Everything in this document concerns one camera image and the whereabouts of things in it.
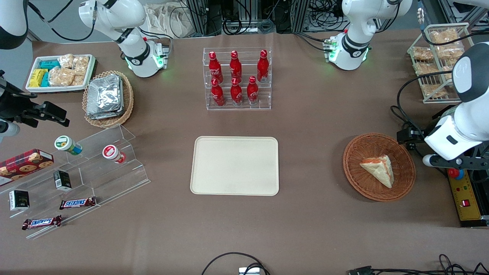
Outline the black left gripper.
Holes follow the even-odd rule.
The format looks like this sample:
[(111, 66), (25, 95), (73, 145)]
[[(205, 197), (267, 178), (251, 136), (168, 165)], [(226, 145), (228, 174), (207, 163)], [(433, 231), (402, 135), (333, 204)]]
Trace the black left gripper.
[(397, 132), (397, 143), (399, 145), (419, 143), (421, 134), (415, 127), (407, 127)]

